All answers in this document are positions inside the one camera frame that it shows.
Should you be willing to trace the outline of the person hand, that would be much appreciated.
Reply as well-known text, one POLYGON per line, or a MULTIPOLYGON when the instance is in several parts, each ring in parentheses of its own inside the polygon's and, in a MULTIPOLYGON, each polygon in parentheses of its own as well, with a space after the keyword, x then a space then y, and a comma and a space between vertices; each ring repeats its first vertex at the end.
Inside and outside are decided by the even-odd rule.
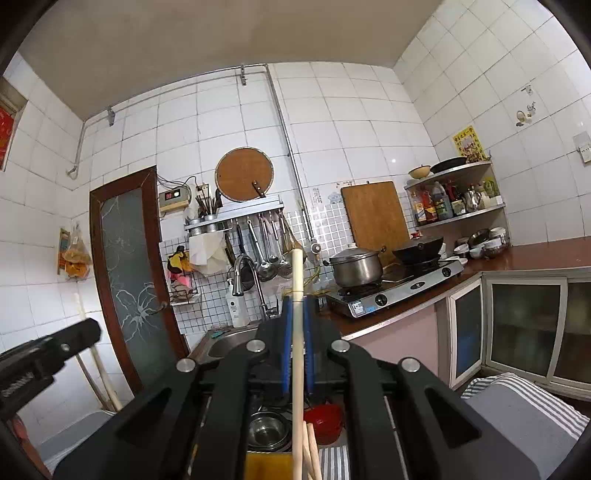
POLYGON ((29 435, 26 429, 26 426, 22 419, 15 415, 11 420, 8 421, 8 426, 15 436, 17 443, 20 445, 21 449, 25 452, 28 459, 31 463, 35 466, 35 468, 46 478, 51 479, 52 474, 47 469, 45 464, 43 463, 38 451, 32 445, 29 435))

